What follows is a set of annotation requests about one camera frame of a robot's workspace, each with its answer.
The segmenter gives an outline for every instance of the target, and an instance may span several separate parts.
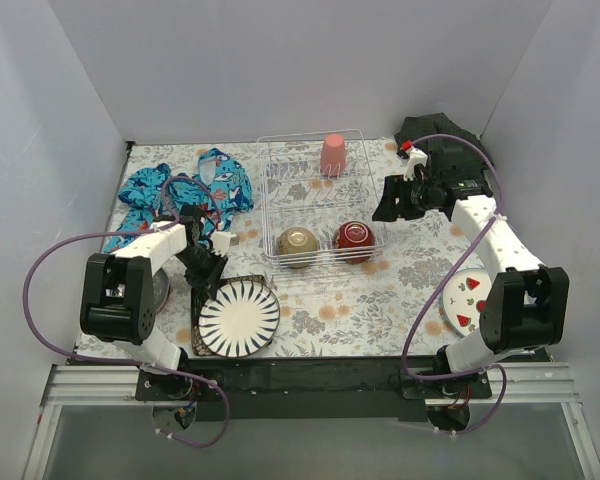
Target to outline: tabletop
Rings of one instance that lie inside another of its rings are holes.
[[[405,162],[392,139],[366,140],[365,146],[381,192],[386,175],[402,173]],[[407,332],[422,305],[469,242],[443,214],[387,224],[387,246],[371,260],[346,267],[346,275],[318,274],[311,268],[290,272],[273,267],[263,252],[261,172],[256,143],[134,146],[123,180],[141,168],[167,163],[175,174],[196,173],[198,156],[216,147],[242,163],[253,186],[255,208],[233,218],[231,232],[239,244],[228,252],[223,277],[261,274],[278,297],[280,325],[271,344],[254,356],[389,356],[402,352]],[[116,200],[109,230],[115,230],[129,210]],[[462,268],[480,267],[472,255]],[[165,266],[171,294],[156,316],[155,326],[193,356],[190,288],[184,266],[172,258]],[[460,336],[449,324],[441,304],[427,313],[409,350],[432,355]],[[128,355],[95,337],[79,334],[76,351],[84,355],[122,358]]]

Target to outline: beige bowl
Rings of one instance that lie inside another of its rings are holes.
[[[283,264],[290,268],[305,268],[315,260],[315,253],[320,248],[315,235],[306,228],[292,227],[285,230],[278,239],[278,253],[280,255],[296,256],[285,258]]]

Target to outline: rack wire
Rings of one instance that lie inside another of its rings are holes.
[[[337,178],[320,173],[322,145],[332,133],[342,135],[347,148],[347,164]],[[340,266],[344,260],[369,257],[384,248],[387,229],[371,220],[379,198],[360,130],[261,137],[257,145],[263,169],[263,246],[274,266],[290,267],[307,260],[310,268]],[[333,237],[349,221],[371,228],[375,245],[336,249]],[[280,254],[277,240],[291,227],[311,231],[319,251]]]

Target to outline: wall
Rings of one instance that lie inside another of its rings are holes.
[[[127,140],[481,132],[551,0],[50,0]]]
[[[46,0],[0,0],[0,478],[20,478],[51,355],[29,333],[21,289],[58,239],[104,227],[124,143]],[[84,263],[68,247],[34,280],[43,331],[70,347]]]
[[[522,240],[571,279],[562,343],[600,456],[600,0],[556,0],[484,136]]]

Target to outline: blue towel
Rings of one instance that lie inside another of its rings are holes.
[[[236,212],[253,209],[251,182],[244,167],[229,155],[217,148],[212,148],[200,156],[199,161],[213,158],[216,160],[216,172],[208,186],[218,208],[220,218],[213,207],[213,203],[200,187],[185,180],[175,180],[169,184],[168,190],[178,211],[184,204],[199,205],[206,212],[202,221],[204,226],[200,234],[200,243],[209,246],[209,237],[220,220],[222,231],[229,230],[231,220]],[[153,219],[163,213],[168,213],[162,204],[160,190],[164,182],[171,176],[171,168],[166,163],[161,163],[156,168],[143,168],[131,175],[124,182],[118,192],[118,198],[131,206],[131,211],[122,220],[120,230],[143,230],[149,228]],[[192,178],[202,182],[200,175]],[[112,237],[104,247],[104,252],[109,253],[122,248],[133,240],[132,237]]]

